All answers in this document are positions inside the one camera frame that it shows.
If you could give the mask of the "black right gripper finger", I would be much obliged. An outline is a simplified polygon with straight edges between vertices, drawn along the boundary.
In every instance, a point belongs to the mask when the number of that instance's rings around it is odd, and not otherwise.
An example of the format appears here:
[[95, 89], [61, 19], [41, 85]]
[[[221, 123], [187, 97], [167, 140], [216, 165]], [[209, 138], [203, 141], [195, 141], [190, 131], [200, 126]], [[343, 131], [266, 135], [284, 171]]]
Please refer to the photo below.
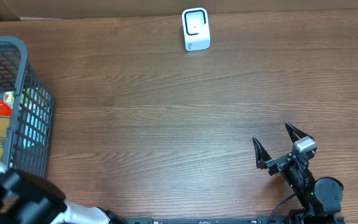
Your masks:
[[268, 169], [272, 158], [257, 138], [252, 138], [252, 142], [255, 149], [256, 167], [258, 169]]
[[285, 123], [285, 128], [288, 132], [288, 135], [292, 141], [292, 143], [306, 141], [306, 140], [313, 140], [314, 138], [309, 134], [298, 129], [296, 126], [291, 124], [289, 121]]

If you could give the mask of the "teal snack packet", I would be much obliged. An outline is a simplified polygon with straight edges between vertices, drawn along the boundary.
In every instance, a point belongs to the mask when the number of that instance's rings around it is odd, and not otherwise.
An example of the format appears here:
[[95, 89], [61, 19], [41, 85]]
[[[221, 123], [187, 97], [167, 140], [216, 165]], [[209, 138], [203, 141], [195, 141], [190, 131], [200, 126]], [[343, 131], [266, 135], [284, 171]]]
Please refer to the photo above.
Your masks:
[[39, 90], [41, 93], [45, 93], [42, 88], [26, 88], [21, 96], [21, 103], [27, 110], [23, 114], [23, 120], [27, 123], [24, 126], [24, 148], [35, 146], [36, 143], [43, 145], [46, 143], [49, 105], [38, 93]]

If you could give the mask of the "green snack bar wrapper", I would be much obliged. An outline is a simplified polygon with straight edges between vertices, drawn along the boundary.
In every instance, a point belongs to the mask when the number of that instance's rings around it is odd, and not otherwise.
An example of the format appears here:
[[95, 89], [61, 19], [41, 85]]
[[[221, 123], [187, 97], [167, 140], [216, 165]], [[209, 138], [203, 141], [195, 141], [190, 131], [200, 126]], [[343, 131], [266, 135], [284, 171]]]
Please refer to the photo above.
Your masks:
[[14, 98], [15, 97], [13, 91], [4, 92], [4, 103], [7, 104], [10, 107], [10, 109], [13, 109]]

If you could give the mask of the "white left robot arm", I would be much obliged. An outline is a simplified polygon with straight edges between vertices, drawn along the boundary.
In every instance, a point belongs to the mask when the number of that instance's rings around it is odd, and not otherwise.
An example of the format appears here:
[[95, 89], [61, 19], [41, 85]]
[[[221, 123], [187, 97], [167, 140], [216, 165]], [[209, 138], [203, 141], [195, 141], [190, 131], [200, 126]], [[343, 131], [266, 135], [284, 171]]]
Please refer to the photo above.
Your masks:
[[127, 223], [111, 210], [67, 200], [46, 179], [0, 161], [0, 223]]

